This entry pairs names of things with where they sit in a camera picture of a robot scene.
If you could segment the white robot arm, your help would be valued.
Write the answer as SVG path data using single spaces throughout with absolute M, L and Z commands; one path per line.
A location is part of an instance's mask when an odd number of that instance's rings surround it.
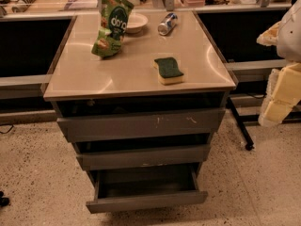
M 277 54 L 288 64 L 269 75 L 266 96 L 261 104 L 258 122 L 261 126 L 281 124 L 301 101 L 301 14 L 294 4 L 280 22 L 257 38 L 257 43 L 275 45 Z

